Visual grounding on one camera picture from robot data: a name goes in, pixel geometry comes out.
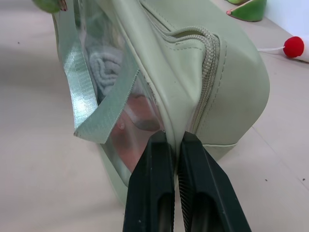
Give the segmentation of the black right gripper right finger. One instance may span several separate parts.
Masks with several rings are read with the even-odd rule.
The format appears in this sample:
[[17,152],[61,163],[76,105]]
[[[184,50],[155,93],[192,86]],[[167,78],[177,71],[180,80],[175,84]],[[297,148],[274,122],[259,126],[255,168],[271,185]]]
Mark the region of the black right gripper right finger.
[[245,215],[228,176],[189,132],[181,142],[178,180],[185,232],[245,232]]

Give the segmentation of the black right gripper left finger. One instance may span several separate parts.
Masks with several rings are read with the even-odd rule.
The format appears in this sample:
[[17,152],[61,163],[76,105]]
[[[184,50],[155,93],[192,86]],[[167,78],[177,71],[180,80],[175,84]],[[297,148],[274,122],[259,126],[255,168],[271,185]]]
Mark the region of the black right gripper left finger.
[[174,152],[162,131],[152,135],[129,179],[123,232],[173,232]]

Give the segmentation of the green zippered pouch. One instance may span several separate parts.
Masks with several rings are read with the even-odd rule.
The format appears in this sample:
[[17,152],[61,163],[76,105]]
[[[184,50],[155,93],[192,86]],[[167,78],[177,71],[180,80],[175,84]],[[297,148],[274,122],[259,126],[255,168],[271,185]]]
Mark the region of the green zippered pouch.
[[[113,188],[126,202],[150,136],[179,153],[186,131],[216,159],[262,114],[269,77],[241,27],[210,0],[65,0],[53,14],[68,80],[74,135],[101,146]],[[86,49],[124,52],[119,76],[98,103]]]

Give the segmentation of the green plush toy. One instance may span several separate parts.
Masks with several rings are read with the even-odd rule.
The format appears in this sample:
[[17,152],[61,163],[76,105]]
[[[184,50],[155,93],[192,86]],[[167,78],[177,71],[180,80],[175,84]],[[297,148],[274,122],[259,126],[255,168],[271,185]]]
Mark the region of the green plush toy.
[[263,19],[267,0],[226,0],[236,6],[227,15],[246,22],[259,22]]

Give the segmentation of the grey rolled towel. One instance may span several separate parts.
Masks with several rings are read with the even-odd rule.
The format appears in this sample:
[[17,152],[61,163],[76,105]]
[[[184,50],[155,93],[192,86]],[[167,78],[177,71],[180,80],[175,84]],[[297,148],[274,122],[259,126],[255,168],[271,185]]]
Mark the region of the grey rolled towel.
[[92,79],[95,82],[97,101],[101,103],[119,76],[124,52],[108,45],[91,46],[86,51]]

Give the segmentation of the red and white bottle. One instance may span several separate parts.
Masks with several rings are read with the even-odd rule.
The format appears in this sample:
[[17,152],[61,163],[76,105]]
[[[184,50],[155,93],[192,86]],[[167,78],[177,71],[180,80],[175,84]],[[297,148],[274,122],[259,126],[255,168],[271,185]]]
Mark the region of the red and white bottle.
[[276,48],[258,48],[259,52],[279,51],[287,58],[309,63],[309,35],[293,36],[287,39],[283,46]]

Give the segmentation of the green plush keychain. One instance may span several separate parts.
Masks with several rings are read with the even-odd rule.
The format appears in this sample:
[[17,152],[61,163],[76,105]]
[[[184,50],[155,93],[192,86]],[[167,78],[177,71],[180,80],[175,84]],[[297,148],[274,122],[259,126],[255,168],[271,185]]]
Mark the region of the green plush keychain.
[[35,6],[44,12],[54,14],[59,11],[67,11],[65,0],[31,0]]

